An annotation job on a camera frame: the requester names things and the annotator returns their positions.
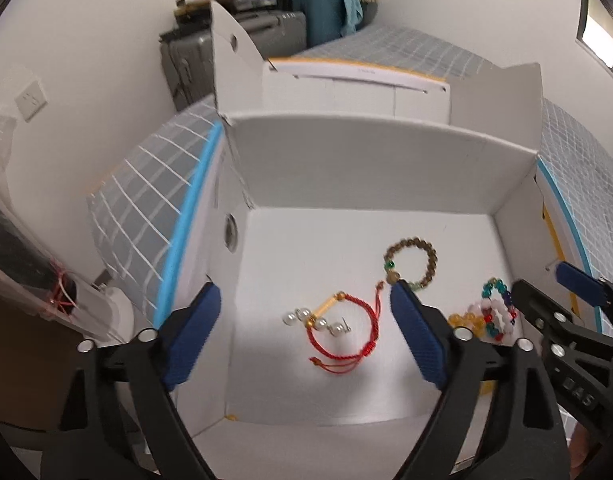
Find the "brown beaded bracelet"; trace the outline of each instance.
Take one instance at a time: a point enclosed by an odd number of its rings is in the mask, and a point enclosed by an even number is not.
[[[406,239],[403,238],[397,244],[394,244],[387,249],[387,252],[385,253],[385,271],[387,272],[387,283],[389,285],[395,285],[397,280],[400,279],[400,273],[395,271],[393,257],[405,247],[414,246],[426,251],[429,256],[429,264],[427,265],[427,271],[426,274],[424,274],[423,279],[419,282],[409,282],[409,286],[411,287],[411,290],[420,290],[421,288],[429,286],[429,283],[435,276],[435,269],[438,265],[438,255],[429,242],[420,240],[418,237]]]

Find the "red braided cord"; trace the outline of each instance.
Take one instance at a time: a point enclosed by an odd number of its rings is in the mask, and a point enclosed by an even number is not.
[[[309,361],[311,361],[314,365],[319,366],[320,368],[323,368],[327,372],[330,372],[332,374],[337,374],[337,375],[346,374],[352,370],[355,370],[355,368],[360,364],[360,361],[362,361],[363,358],[370,355],[371,352],[373,352],[373,350],[376,347],[376,341],[378,340],[378,337],[379,337],[378,320],[379,320],[380,314],[382,313],[382,304],[380,302],[380,292],[382,291],[383,288],[384,288],[384,282],[379,282],[378,285],[376,285],[376,309],[375,310],[373,310],[368,303],[360,300],[359,298],[350,296],[349,294],[344,295],[345,300],[350,301],[351,303],[355,303],[358,306],[361,306],[366,311],[366,313],[369,314],[369,319],[371,320],[371,336],[369,336],[369,341],[366,342],[366,344],[362,347],[362,350],[360,350],[359,353],[353,354],[353,355],[332,354],[331,352],[323,348],[323,346],[320,345],[320,343],[318,343],[318,341],[315,339],[313,328],[311,326],[307,326],[306,334],[309,336],[309,341],[311,341],[311,345],[318,352],[320,352],[320,354],[334,361],[347,361],[347,362],[341,363],[341,364],[325,364],[322,361],[320,361],[320,359],[318,359],[317,357],[311,357]],[[330,368],[345,368],[345,367],[346,369],[341,370],[341,371],[330,369]]]

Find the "blue gripper pad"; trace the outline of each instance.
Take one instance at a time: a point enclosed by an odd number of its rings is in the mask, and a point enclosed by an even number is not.
[[[591,306],[602,306],[607,302],[602,283],[567,262],[557,264],[555,279]]]
[[[167,351],[168,363],[161,379],[168,391],[189,378],[218,320],[220,308],[220,289],[207,283],[187,308],[172,312],[162,326],[160,337]]]
[[[401,282],[391,287],[391,312],[413,354],[424,380],[441,390],[447,383],[447,358],[419,309]]]

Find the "blue edge trim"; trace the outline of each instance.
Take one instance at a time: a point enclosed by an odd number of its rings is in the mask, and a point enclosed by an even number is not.
[[[155,305],[155,315],[153,325],[158,330],[171,314],[173,300],[178,285],[178,277],[182,259],[189,239],[190,229],[193,225],[193,218],[197,209],[198,202],[202,197],[202,190],[208,168],[210,168],[213,155],[218,147],[219,141],[224,133],[222,123],[216,123],[208,132],[206,146],[202,150],[200,160],[196,166],[193,177],[190,181],[189,190],[184,196],[180,216],[175,224],[171,246],[169,247],[162,270],[162,284],[157,291],[157,301]]]
[[[565,203],[565,199],[562,197],[562,194],[560,193],[560,190],[557,188],[557,185],[555,184],[555,180],[549,173],[549,170],[547,169],[546,165],[544,164],[544,162],[542,162],[542,160],[539,157],[538,157],[538,168],[542,172],[542,175],[544,175],[544,178],[549,183],[549,186],[551,187],[551,191],[553,191],[555,198],[560,204],[560,209],[562,210],[562,213],[564,213],[565,219],[567,220],[567,223],[569,224],[569,229],[571,230],[571,234],[573,235],[573,240],[575,241],[575,244],[578,248],[578,252],[580,253],[580,259],[583,262],[584,272],[586,272],[589,276],[593,276],[591,273],[591,265],[589,264],[589,257],[587,256],[586,248],[584,247],[583,241],[580,238],[580,233],[578,232],[578,229],[575,227],[575,224],[573,223],[573,217],[571,216],[569,208],[567,207],[567,204]],[[598,305],[594,305],[593,311],[595,314],[596,330],[597,332],[602,333],[602,317],[600,316],[600,307]]]

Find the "brown wooden surface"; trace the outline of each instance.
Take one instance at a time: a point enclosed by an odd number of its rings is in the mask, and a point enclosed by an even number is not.
[[[82,335],[0,298],[0,420],[49,430],[58,424]]]

